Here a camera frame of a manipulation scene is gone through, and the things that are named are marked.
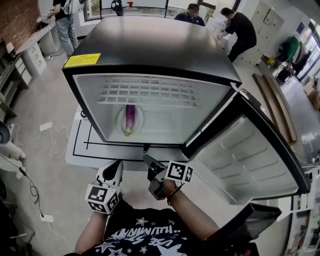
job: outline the person's arm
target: person's arm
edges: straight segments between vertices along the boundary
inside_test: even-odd
[[[57,15],[57,14],[60,12],[60,10],[61,10],[61,4],[60,4],[60,3],[59,3],[59,4],[56,4],[56,5],[54,6],[54,9],[53,9],[53,10],[50,10],[50,11],[52,11],[52,12],[49,14],[49,19],[50,19],[52,16]]]
[[[164,195],[168,198],[177,188],[172,180],[164,181]],[[181,190],[176,192],[170,200],[170,204],[182,219],[189,230],[200,240],[207,240],[215,233],[218,225],[198,206],[196,206]]]
[[[223,31],[221,34],[218,34],[216,36],[216,39],[221,40],[222,38],[224,38],[227,35],[229,35],[229,33],[227,31]]]
[[[88,224],[76,242],[74,252],[83,254],[104,239],[108,216],[103,213],[93,212]]]

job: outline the man in black shirt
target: man in black shirt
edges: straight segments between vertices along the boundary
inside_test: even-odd
[[[75,31],[75,20],[72,14],[65,14],[63,7],[67,0],[53,0],[54,9],[49,14],[49,19],[55,16],[55,24],[57,34],[61,46],[66,51],[66,56],[69,58],[74,50],[78,47],[78,39]]]
[[[175,211],[133,209],[122,200],[108,221],[107,215],[94,212],[68,256],[204,255],[203,241],[219,228],[181,190],[174,193],[176,189],[174,181],[164,181],[163,194]]]
[[[230,61],[234,62],[240,54],[256,46],[257,37],[255,28],[251,21],[240,12],[235,12],[225,7],[222,8],[221,14],[230,20],[230,25],[222,34],[217,36],[217,39],[220,40],[228,34],[236,33],[238,39],[228,55]]]

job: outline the fridge door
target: fridge door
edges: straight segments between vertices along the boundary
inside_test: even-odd
[[[289,145],[244,89],[213,113],[182,151],[197,176],[230,204],[310,191]]]

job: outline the wire rack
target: wire rack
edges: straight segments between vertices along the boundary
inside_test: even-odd
[[[194,82],[145,76],[107,78],[97,103],[201,107]]]

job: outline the eggplant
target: eggplant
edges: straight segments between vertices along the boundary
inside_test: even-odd
[[[136,118],[136,107],[134,105],[126,105],[125,107],[125,130],[124,136],[129,136],[134,128]]]

